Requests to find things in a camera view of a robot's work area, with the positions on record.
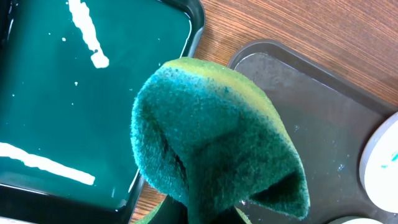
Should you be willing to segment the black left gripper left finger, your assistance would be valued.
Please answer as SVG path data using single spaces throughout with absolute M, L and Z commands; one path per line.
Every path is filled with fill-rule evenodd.
M 138 224 L 187 224 L 187 208 L 181 202 L 166 196 L 165 200 L 145 217 L 138 220 Z

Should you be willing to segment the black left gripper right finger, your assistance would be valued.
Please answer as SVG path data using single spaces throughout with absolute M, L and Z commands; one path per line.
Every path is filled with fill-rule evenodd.
M 238 212 L 236 207 L 230 207 L 221 212 L 215 219 L 214 224 L 247 224 L 248 222 Z

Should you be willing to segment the green yellow sponge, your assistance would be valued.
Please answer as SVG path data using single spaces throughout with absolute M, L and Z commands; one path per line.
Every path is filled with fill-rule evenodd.
M 241 200 L 304 219 L 300 156 L 267 95 L 250 79 L 196 58 L 165 62 L 138 92 L 131 144 L 146 181 L 211 223 Z

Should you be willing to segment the white plate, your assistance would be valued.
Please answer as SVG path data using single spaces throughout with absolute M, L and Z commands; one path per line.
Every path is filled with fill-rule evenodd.
M 329 222 L 328 224 L 382 224 L 382 222 L 377 221 L 372 218 L 364 217 L 341 217 Z
M 376 129 L 364 147 L 359 177 L 378 208 L 397 213 L 397 114 Z

